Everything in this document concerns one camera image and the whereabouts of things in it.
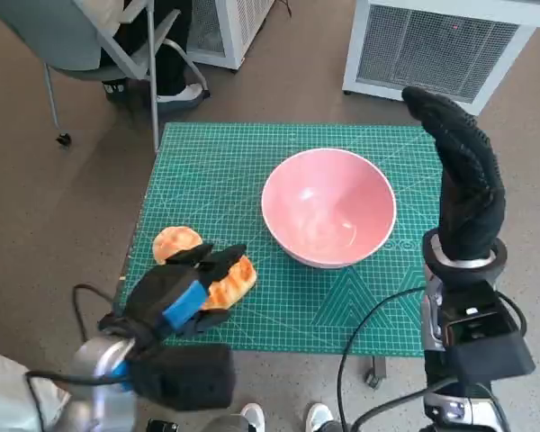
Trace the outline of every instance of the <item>caster wheel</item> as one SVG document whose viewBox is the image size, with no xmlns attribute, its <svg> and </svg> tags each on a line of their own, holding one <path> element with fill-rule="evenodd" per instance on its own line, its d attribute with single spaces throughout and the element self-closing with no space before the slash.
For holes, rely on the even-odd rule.
<svg viewBox="0 0 540 432">
<path fill-rule="evenodd" d="M 364 382 L 373 390 L 378 390 L 382 385 L 383 378 L 374 375 L 374 370 L 370 369 L 364 375 Z"/>
<path fill-rule="evenodd" d="M 70 144 L 72 144 L 72 137 L 68 135 L 67 133 L 60 133 L 58 137 L 56 138 L 56 141 L 62 146 L 62 147 L 69 147 Z"/>
</svg>

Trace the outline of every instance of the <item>pink bowl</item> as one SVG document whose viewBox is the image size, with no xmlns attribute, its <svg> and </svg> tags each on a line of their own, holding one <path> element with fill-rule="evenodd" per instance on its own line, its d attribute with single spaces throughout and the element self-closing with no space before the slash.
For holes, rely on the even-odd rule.
<svg viewBox="0 0 540 432">
<path fill-rule="evenodd" d="M 396 221 L 384 174 L 349 151 L 317 148 L 286 159 L 262 192 L 264 221 L 280 246 L 303 264 L 350 266 L 373 254 Z"/>
</svg>

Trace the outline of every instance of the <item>flatbread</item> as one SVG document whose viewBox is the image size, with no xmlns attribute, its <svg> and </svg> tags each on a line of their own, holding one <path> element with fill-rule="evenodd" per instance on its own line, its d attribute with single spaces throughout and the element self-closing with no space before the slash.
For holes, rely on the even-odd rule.
<svg viewBox="0 0 540 432">
<path fill-rule="evenodd" d="M 220 282 L 214 282 L 210 285 L 210 296 L 202 309 L 229 309 L 250 291 L 256 280 L 256 269 L 247 256 L 242 256 L 230 268 L 228 276 Z"/>
<path fill-rule="evenodd" d="M 181 250 L 201 245 L 202 237 L 188 227 L 167 227 L 162 229 L 152 243 L 152 254 L 158 264 L 165 264 L 167 258 Z"/>
</svg>

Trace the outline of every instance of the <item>white sneaker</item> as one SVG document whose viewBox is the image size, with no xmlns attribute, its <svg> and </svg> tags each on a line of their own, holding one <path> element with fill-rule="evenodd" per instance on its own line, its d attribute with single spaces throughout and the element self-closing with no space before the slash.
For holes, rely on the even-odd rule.
<svg viewBox="0 0 540 432">
<path fill-rule="evenodd" d="M 316 432 L 321 426 L 329 421 L 332 421 L 332 413 L 330 409 L 323 403 L 315 403 L 308 411 L 306 418 L 306 432 Z"/>
<path fill-rule="evenodd" d="M 191 102 L 198 99 L 203 93 L 203 88 L 201 84 L 190 84 L 180 92 L 179 94 L 174 94 L 173 96 L 157 96 L 157 102 L 159 104 L 167 104 L 169 102 Z"/>
<path fill-rule="evenodd" d="M 265 432 L 264 412 L 262 407 L 257 403 L 249 403 L 240 412 L 242 417 L 245 417 L 253 427 L 256 428 L 256 432 Z"/>
</svg>

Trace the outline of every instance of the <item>chair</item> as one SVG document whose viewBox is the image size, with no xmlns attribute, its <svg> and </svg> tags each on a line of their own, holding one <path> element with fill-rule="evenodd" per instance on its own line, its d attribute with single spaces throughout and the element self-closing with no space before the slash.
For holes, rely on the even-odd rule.
<svg viewBox="0 0 540 432">
<path fill-rule="evenodd" d="M 134 54 L 128 55 L 113 36 L 90 16 L 79 0 L 0 0 L 0 20 L 44 63 L 52 120 L 60 133 L 57 141 L 63 146 L 68 146 L 71 138 L 59 126 L 50 80 L 51 68 L 86 81 L 125 77 L 148 79 L 155 152 L 159 147 L 155 60 L 158 48 L 164 44 L 176 50 L 200 80 L 204 89 L 203 97 L 210 96 L 206 79 L 198 67 L 178 44 L 166 38 L 180 11 L 172 11 L 155 29 L 154 0 L 132 0 L 122 12 L 120 23 L 132 23 L 144 8 L 148 16 L 148 41 Z M 116 66 L 100 67 L 101 49 L 108 53 Z"/>
</svg>

